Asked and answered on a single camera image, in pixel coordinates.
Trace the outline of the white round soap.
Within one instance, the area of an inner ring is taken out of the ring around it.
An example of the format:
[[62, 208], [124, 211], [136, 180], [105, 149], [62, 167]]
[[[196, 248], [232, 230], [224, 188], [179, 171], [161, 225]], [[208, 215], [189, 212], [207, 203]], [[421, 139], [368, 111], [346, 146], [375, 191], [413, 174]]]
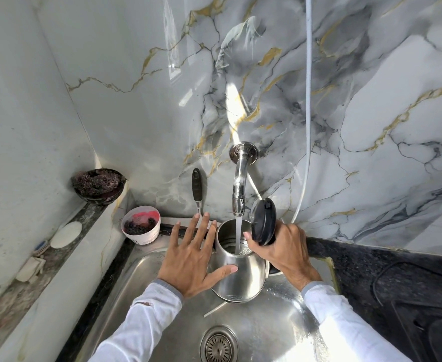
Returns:
[[70, 222], [60, 228], [50, 240], [50, 247], [61, 249], [75, 241], [82, 231], [82, 223], [79, 221]]

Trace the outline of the person's left hand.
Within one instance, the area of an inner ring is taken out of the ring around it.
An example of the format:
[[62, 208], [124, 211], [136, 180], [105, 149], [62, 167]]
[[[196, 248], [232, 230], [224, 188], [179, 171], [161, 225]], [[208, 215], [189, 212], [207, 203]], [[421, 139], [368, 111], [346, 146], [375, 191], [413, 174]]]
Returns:
[[203, 216], [195, 214], [179, 244], [176, 256], [169, 256], [169, 247], [158, 272], [158, 279], [177, 289], [184, 298], [191, 298], [208, 290], [207, 272], [216, 237], [217, 222], [209, 223], [201, 248], [194, 248], [194, 237]]

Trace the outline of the person's right forearm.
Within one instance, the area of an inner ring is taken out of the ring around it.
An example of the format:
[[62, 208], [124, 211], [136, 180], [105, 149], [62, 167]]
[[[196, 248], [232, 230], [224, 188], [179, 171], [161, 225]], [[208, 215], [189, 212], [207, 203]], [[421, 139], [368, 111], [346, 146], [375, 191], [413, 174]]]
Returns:
[[332, 286], [312, 281], [301, 295], [319, 323], [332, 362], [412, 362], [355, 313]]

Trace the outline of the person's left forearm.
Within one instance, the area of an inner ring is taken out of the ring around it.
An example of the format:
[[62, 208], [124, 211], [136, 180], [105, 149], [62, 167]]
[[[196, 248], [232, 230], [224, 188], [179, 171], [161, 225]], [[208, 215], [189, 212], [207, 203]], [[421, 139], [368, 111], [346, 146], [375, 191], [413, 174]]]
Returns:
[[169, 283], [152, 281], [88, 362], [148, 362], [163, 331], [181, 311], [183, 301], [182, 294]]

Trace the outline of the stainless steel sink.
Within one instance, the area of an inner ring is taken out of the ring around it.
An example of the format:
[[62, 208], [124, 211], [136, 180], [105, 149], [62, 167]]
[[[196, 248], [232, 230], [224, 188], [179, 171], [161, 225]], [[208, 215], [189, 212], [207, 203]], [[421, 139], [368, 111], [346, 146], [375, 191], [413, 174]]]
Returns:
[[[153, 280], [169, 236], [135, 246], [74, 362], [87, 362], [97, 346], [120, 326], [134, 298]], [[228, 326], [238, 343], [237, 362], [331, 362], [318, 323], [284, 275], [271, 275], [254, 300], [226, 304], [211, 290], [187, 300], [163, 332], [150, 362], [201, 362], [200, 344], [208, 329]]]

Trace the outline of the dark scrubber in cup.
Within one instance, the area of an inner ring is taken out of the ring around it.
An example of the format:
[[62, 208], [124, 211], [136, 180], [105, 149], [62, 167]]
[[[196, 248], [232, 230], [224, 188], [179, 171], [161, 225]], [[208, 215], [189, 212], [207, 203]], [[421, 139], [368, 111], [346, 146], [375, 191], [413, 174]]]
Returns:
[[140, 222], [139, 220], [128, 220], [123, 226], [123, 230], [126, 234], [132, 236], [139, 236], [148, 233], [157, 225], [154, 218], [148, 218], [147, 222]]

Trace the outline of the person's right hand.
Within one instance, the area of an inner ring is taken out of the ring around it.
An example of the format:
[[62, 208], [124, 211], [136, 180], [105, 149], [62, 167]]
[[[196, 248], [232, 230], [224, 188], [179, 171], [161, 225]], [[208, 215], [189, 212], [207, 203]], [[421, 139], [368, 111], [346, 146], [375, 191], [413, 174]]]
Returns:
[[271, 245], [262, 246], [262, 259], [281, 271], [298, 291], [311, 282], [322, 281], [309, 261], [305, 231], [295, 224], [277, 220], [274, 235], [275, 241]]

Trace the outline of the thin white stick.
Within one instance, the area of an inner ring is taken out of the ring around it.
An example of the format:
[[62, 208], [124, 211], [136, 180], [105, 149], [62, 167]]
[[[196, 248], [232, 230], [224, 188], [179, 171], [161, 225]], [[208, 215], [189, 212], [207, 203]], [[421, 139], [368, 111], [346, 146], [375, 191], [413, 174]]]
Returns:
[[219, 304], [218, 306], [214, 307], [212, 310], [210, 310], [206, 314], [204, 314], [203, 317], [206, 318], [206, 317], [212, 315], [213, 313], [215, 313], [216, 311], [218, 311], [222, 307], [224, 307], [226, 304], [228, 304], [228, 302], [222, 302], [221, 304]]

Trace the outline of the chrome wall faucet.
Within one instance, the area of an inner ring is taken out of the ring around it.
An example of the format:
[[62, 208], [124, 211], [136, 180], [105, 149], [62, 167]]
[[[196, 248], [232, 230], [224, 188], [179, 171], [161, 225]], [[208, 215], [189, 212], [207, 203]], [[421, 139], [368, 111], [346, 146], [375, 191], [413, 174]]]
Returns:
[[248, 166], [256, 162], [258, 154], [258, 148], [247, 141], [233, 145], [229, 150], [230, 159], [236, 164], [232, 192], [232, 212], [236, 217], [242, 217], [245, 213]]

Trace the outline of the black gas stove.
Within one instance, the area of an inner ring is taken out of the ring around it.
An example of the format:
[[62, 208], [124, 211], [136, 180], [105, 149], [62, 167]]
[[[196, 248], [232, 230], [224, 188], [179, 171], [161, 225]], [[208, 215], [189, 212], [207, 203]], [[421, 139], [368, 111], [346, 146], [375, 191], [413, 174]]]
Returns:
[[392, 343], [412, 362], [442, 362], [442, 273], [395, 262], [375, 276], [370, 289]]

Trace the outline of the white plastic cup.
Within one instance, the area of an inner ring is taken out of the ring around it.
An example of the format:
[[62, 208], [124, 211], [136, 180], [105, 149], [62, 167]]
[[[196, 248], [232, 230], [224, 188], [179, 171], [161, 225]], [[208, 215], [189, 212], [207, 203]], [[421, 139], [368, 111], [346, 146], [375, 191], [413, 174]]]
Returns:
[[[157, 225], [154, 227], [154, 229], [152, 229], [148, 233], [139, 236], [132, 236], [124, 232], [123, 226], [126, 221], [134, 219], [139, 220], [142, 223], [147, 222], [148, 218], [154, 218], [157, 222]], [[160, 225], [161, 217], [156, 208], [152, 206], [139, 206], [127, 212], [127, 214], [123, 217], [121, 221], [121, 230], [124, 235], [126, 235], [126, 237], [131, 239], [134, 243], [138, 245], [147, 245], [149, 243], [152, 243], [160, 234]]]

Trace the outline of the dark round bowl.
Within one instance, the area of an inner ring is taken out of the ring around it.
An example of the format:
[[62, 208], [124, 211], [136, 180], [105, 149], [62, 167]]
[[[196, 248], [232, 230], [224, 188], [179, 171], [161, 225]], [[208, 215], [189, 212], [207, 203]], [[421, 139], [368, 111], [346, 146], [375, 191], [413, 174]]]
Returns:
[[121, 183], [119, 185], [119, 187], [116, 188], [114, 191], [107, 193], [107, 194], [103, 194], [98, 197], [84, 197], [84, 196], [79, 195], [75, 190], [74, 191], [81, 199], [83, 199], [84, 201], [86, 201], [90, 204], [94, 204], [97, 206], [107, 206], [107, 205], [113, 203], [122, 194], [122, 192], [125, 188], [125, 184], [127, 182], [127, 179], [125, 178], [125, 176], [123, 176], [123, 179], [124, 179], [124, 182]]

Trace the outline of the black handled kitchen utensil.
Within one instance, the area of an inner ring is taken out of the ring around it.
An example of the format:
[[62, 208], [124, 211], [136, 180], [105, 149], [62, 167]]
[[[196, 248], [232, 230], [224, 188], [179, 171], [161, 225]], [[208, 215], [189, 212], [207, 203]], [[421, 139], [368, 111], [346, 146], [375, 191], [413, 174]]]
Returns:
[[202, 215], [202, 201], [203, 201], [203, 185], [202, 175], [200, 169], [195, 168], [191, 176], [192, 194], [196, 204], [197, 213]]

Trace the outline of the round sink drain strainer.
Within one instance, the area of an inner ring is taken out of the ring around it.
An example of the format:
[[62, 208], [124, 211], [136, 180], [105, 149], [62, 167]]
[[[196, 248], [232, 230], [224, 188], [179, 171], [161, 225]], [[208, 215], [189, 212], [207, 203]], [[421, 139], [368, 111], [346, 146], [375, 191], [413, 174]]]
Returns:
[[235, 333], [225, 325], [207, 330], [200, 344], [201, 362], [237, 362], [238, 343]]

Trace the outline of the steel electric kettle black lid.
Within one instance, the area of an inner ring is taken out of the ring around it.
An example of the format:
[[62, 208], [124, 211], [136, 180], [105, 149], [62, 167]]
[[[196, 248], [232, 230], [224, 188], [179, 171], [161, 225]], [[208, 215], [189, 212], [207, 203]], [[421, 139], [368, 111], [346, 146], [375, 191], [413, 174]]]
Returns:
[[274, 201], [265, 198], [252, 208], [249, 220], [230, 219], [218, 226], [208, 271], [225, 265], [235, 265], [238, 270], [212, 286], [213, 292], [228, 303], [245, 303], [262, 290], [269, 275], [269, 262], [248, 248], [244, 232], [252, 235], [254, 242], [268, 246], [275, 242], [277, 210]]

